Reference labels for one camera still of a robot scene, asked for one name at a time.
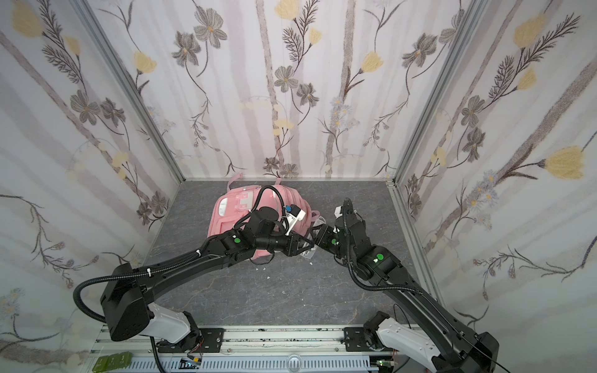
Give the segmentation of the pink school backpack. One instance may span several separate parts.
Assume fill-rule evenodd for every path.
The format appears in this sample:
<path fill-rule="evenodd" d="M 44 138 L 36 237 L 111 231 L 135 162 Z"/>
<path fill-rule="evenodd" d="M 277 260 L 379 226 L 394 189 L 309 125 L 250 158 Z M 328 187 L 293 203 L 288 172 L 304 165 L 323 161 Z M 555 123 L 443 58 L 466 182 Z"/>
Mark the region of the pink school backpack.
<path fill-rule="evenodd" d="M 227 186 L 211 216 L 203 256 L 228 257 L 266 264 L 275 253 L 309 256 L 317 245 L 312 236 L 325 220 L 300 193 L 276 180 L 271 186 Z"/>

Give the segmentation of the clear plastic stapler box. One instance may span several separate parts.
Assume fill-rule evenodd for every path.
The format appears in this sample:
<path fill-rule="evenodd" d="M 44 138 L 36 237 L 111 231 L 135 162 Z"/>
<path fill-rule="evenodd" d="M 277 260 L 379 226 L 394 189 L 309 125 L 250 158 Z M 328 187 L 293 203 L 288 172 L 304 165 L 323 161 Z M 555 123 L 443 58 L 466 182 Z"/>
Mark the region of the clear plastic stapler box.
<path fill-rule="evenodd" d="M 305 249 L 305 251 L 300 253 L 300 256 L 302 256 L 308 260 L 311 260 L 313 258 L 313 256 L 317 252 L 317 249 L 319 248 L 318 245 L 315 244 L 315 239 L 316 239 L 317 234 L 319 233 L 320 229 L 325 224 L 326 224 L 326 221 L 322 217 L 319 217 L 314 223 L 312 223 L 312 225 L 310 226 L 310 228 L 306 234 L 306 238 L 310 242 L 306 242 L 303 245 L 303 248 Z"/>

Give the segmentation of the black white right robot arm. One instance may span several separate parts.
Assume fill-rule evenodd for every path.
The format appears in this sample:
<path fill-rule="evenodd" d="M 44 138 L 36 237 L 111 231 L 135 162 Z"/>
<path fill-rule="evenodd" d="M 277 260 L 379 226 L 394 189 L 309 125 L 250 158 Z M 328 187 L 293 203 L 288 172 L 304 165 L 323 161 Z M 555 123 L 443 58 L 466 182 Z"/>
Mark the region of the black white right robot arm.
<path fill-rule="evenodd" d="M 316 243 L 345 262 L 358 287 L 388 296 L 418 326 L 411 329 L 381 312 L 364 326 L 373 348 L 398 351 L 430 372 L 494 372 L 499 367 L 496 338 L 460 322 L 394 254 L 373 244 L 350 199 L 337 208 L 336 221 L 324 227 Z"/>

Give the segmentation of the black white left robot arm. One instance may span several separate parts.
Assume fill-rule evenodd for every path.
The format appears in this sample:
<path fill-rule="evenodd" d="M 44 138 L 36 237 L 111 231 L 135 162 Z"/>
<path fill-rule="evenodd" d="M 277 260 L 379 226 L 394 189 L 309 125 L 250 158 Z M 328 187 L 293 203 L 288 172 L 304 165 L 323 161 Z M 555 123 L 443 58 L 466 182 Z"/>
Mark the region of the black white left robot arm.
<path fill-rule="evenodd" d="M 156 304 L 168 292 L 204 274 L 281 252 L 312 248 L 307 237 L 318 218 L 297 190 L 275 184 L 229 189 L 212 213 L 208 239 L 172 260 L 89 279 L 73 292 L 76 307 L 107 325 L 113 341 L 141 335 L 159 352 L 198 351 L 205 337 L 189 312 Z"/>

